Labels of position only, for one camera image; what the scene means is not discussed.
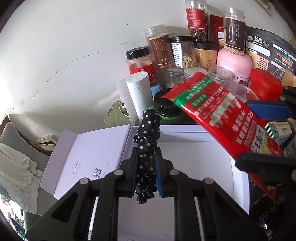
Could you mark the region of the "red snack packet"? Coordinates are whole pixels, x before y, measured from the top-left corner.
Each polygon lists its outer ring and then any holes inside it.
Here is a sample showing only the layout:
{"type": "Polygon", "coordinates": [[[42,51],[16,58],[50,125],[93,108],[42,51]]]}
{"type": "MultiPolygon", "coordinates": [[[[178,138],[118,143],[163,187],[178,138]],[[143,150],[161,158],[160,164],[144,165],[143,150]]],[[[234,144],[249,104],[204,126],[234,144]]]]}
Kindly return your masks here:
{"type": "Polygon", "coordinates": [[[246,152],[281,155],[279,145],[253,111],[201,72],[177,84],[163,98],[200,124],[234,160],[246,152]]]}

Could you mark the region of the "black polka dot scrunchie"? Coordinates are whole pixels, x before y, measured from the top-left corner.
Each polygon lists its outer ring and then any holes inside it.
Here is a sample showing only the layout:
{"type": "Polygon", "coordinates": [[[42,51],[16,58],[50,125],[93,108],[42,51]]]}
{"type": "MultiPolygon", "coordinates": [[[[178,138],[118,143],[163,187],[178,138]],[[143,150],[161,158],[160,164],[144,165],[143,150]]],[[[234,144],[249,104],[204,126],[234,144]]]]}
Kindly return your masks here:
{"type": "Polygon", "coordinates": [[[161,118],[156,110],[148,109],[142,113],[142,122],[133,136],[133,142],[137,144],[137,174],[135,193],[137,203],[145,204],[154,198],[157,191],[155,155],[157,140],[161,135],[161,118]]]}

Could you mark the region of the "blue white medicine box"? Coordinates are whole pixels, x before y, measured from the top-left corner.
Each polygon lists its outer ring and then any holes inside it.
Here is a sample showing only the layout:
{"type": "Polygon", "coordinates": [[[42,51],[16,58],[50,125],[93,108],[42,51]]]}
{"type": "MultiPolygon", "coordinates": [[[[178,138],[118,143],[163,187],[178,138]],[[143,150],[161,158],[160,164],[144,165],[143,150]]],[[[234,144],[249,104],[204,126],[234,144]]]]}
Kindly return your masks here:
{"type": "Polygon", "coordinates": [[[287,121],[269,122],[265,126],[266,131],[273,140],[281,146],[292,135],[292,129],[287,121]]]}

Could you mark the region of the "red plastic canister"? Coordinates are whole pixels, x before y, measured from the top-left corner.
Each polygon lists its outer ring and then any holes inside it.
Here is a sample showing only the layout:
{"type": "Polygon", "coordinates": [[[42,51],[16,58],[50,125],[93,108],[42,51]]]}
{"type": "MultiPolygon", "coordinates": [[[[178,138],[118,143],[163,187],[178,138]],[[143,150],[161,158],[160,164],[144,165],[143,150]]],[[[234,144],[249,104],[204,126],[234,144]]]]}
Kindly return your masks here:
{"type": "Polygon", "coordinates": [[[252,70],[249,87],[259,100],[278,101],[282,94],[281,83],[272,74],[260,68],[252,70]]]}

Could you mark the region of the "black printed food pouch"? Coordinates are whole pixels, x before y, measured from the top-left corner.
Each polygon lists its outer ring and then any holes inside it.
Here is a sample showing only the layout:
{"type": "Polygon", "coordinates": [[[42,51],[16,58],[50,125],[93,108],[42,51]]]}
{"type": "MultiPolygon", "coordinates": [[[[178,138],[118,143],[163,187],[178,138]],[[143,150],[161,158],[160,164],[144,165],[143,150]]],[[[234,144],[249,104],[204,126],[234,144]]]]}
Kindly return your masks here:
{"type": "Polygon", "coordinates": [[[295,74],[295,48],[272,32],[247,26],[245,53],[254,69],[265,70],[279,81],[287,70],[295,74]]]}

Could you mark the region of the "pink lidded container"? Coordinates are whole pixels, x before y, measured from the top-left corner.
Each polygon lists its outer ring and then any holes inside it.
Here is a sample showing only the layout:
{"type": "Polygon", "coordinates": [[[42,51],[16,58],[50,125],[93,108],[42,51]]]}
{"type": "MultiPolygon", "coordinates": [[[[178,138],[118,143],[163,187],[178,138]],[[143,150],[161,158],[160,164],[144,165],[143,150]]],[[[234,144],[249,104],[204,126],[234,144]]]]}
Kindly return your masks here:
{"type": "Polygon", "coordinates": [[[248,55],[238,55],[225,49],[220,49],[217,55],[217,66],[231,71],[233,73],[233,82],[245,86],[249,85],[253,62],[248,55]]]}

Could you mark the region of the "white cloth on chair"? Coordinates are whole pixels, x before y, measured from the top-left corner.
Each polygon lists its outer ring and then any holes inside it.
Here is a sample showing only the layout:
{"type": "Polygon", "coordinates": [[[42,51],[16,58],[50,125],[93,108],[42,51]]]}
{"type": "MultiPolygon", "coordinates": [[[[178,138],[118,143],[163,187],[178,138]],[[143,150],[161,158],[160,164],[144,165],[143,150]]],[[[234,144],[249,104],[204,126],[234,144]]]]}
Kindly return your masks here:
{"type": "Polygon", "coordinates": [[[43,172],[25,154],[1,144],[1,186],[10,200],[24,211],[36,214],[43,172]]]}

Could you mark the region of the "white open gift box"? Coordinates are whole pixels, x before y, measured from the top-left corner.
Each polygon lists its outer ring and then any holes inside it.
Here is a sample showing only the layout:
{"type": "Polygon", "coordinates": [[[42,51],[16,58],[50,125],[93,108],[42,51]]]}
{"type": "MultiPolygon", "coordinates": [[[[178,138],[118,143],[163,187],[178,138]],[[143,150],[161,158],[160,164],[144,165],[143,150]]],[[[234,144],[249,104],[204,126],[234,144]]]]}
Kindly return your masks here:
{"type": "Polygon", "coordinates": [[[249,184],[199,125],[64,130],[41,186],[57,202],[28,240],[250,240],[249,184]]]}

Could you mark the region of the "tan paste black lid jar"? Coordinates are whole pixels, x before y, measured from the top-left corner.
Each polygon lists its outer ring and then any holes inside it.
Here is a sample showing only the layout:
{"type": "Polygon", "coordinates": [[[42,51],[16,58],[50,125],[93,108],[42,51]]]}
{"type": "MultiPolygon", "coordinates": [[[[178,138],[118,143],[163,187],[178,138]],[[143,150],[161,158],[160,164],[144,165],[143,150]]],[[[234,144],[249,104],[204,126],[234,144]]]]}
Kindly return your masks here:
{"type": "Polygon", "coordinates": [[[215,42],[206,43],[194,42],[197,64],[206,70],[211,66],[216,66],[218,45],[215,42]]]}

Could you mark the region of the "tall dark label jar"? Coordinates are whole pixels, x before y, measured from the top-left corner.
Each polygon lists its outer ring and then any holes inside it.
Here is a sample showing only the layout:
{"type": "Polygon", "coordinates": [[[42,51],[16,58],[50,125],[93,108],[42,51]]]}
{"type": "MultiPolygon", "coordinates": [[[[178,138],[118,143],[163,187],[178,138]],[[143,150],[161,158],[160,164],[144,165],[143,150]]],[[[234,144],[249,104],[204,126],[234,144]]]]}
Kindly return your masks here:
{"type": "Polygon", "coordinates": [[[245,13],[228,7],[223,9],[224,49],[236,55],[245,53],[245,13]]]}

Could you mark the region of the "red bag behind jars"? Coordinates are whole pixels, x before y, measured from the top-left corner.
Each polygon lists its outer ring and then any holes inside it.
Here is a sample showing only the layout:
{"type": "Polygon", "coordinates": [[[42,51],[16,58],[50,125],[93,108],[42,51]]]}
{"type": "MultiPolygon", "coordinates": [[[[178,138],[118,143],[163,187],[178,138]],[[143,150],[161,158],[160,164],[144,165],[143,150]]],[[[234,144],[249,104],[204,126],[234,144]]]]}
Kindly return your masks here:
{"type": "Polygon", "coordinates": [[[218,44],[224,44],[224,27],[223,18],[221,16],[210,15],[210,27],[213,32],[215,41],[218,44]]]}

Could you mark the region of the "clear empty plastic jar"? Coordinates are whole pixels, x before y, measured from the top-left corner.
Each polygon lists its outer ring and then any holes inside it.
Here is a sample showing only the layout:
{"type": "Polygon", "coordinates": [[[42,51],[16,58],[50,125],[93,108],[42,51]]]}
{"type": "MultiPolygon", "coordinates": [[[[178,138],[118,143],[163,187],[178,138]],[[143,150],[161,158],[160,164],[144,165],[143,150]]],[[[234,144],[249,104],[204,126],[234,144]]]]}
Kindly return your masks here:
{"type": "Polygon", "coordinates": [[[184,80],[184,68],[172,67],[165,70],[166,88],[173,88],[184,80]]]}

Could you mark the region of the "black round lid jar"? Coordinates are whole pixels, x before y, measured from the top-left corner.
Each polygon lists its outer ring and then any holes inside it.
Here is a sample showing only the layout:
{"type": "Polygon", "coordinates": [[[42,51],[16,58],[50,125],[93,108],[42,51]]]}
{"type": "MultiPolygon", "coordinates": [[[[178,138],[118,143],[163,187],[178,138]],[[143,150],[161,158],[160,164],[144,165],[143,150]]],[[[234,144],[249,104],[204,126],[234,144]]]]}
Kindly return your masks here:
{"type": "Polygon", "coordinates": [[[167,118],[176,118],[181,116],[184,112],[176,106],[172,101],[163,96],[170,92],[170,88],[162,89],[157,92],[154,96],[154,106],[157,113],[167,118]]]}

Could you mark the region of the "black lid nut jar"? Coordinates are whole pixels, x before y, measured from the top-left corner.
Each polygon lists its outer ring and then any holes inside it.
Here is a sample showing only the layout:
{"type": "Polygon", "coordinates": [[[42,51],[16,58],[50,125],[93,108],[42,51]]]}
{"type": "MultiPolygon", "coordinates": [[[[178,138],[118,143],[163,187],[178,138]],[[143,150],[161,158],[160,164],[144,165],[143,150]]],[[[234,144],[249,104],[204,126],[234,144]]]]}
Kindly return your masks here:
{"type": "Polygon", "coordinates": [[[191,36],[176,36],[170,38],[175,65],[178,68],[197,66],[195,46],[191,36]]]}

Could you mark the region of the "brown label clear jar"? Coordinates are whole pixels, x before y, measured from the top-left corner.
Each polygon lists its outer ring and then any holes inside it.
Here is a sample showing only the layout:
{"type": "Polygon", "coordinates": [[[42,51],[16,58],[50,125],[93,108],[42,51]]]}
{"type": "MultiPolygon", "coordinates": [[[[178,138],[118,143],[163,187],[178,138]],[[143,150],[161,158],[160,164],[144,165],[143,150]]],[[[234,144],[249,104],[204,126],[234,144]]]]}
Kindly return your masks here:
{"type": "Polygon", "coordinates": [[[153,51],[158,69],[171,68],[175,64],[170,37],[165,25],[144,29],[144,34],[153,51]]]}

